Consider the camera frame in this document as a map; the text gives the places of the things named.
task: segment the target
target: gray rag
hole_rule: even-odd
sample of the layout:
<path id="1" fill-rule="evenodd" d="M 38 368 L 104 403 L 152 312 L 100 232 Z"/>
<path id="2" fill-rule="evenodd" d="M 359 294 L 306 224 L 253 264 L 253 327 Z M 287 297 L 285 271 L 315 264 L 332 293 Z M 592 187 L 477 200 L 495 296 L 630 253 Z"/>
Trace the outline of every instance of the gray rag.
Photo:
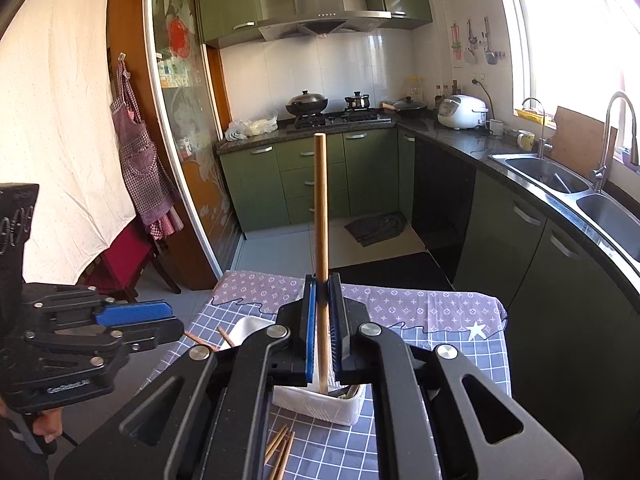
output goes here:
<path id="1" fill-rule="evenodd" d="M 399 236 L 406 226 L 404 215 L 396 211 L 353 221 L 344 228 L 363 247 Z"/>

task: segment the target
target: white basket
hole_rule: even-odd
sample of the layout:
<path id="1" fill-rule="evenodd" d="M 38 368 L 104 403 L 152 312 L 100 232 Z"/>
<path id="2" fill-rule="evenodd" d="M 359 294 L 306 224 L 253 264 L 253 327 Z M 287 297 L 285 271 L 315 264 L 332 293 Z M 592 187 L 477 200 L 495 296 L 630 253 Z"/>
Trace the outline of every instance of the white basket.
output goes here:
<path id="1" fill-rule="evenodd" d="M 261 317 L 246 316 L 243 317 L 232 328 L 229 338 L 235 344 L 239 345 L 253 332 L 256 332 L 266 326 L 274 324 L 270 319 Z M 220 349 L 229 348 L 225 342 Z M 335 382 L 333 370 L 329 374 L 329 388 L 335 390 L 340 388 L 340 384 Z M 318 393 L 319 391 L 319 374 L 318 374 L 318 345 L 314 345 L 314 380 L 306 388 L 298 388 L 295 386 L 276 386 L 273 391 L 273 403 L 276 406 L 291 410 L 292 412 L 301 413 L 302 415 L 320 418 L 334 424 L 342 424 L 344 426 L 353 426 L 360 417 L 366 387 L 361 384 L 358 386 L 356 394 L 349 399 L 337 399 Z"/>

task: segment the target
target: rice cooker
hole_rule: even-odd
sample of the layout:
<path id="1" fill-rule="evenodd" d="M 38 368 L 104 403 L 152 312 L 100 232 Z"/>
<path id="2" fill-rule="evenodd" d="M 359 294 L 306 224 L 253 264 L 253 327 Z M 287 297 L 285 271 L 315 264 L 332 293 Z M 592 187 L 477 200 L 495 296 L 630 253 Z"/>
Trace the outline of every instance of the rice cooker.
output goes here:
<path id="1" fill-rule="evenodd" d="M 438 122 L 454 130 L 484 126 L 489 109 L 484 101 L 469 95 L 445 97 L 438 107 Z"/>

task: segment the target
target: faucet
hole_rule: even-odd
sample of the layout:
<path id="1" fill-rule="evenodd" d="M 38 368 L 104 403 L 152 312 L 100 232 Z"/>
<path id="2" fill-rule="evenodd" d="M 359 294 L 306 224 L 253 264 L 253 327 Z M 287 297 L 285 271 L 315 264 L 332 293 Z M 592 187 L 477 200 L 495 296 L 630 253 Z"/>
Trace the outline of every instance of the faucet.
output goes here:
<path id="1" fill-rule="evenodd" d="M 609 151 L 609 139 L 611 136 L 611 108 L 613 107 L 613 103 L 616 99 L 624 99 L 626 103 L 629 105 L 629 110 L 631 110 L 631 155 L 630 162 L 632 164 L 638 165 L 638 141 L 636 140 L 636 129 L 638 126 L 638 122 L 636 121 L 636 111 L 634 110 L 634 106 L 631 103 L 631 99 L 626 95 L 623 91 L 617 91 L 612 95 L 611 101 L 609 101 L 609 106 L 607 107 L 607 119 L 604 123 L 604 142 L 602 143 L 602 156 L 600 157 L 600 162 L 598 164 L 599 169 L 593 170 L 593 190 L 596 193 L 602 192 L 602 186 L 607 180 L 607 152 Z"/>
<path id="2" fill-rule="evenodd" d="M 526 99 L 524 99 L 520 106 L 524 108 L 524 103 L 526 103 L 527 101 L 535 101 L 542 107 L 542 131 L 540 132 L 540 143 L 538 144 L 538 158 L 545 158 L 545 107 L 540 102 L 540 100 L 536 99 L 535 97 L 527 97 Z"/>

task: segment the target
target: beige curtain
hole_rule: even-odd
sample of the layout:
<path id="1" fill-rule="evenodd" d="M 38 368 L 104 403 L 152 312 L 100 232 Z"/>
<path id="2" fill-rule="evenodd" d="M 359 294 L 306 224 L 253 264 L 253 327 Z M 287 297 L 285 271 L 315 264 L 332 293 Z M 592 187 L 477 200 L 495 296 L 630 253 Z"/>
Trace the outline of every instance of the beige curtain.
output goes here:
<path id="1" fill-rule="evenodd" d="M 107 0 L 26 0 L 0 40 L 0 182 L 35 182 L 27 282 L 73 284 L 135 216 L 109 105 Z"/>

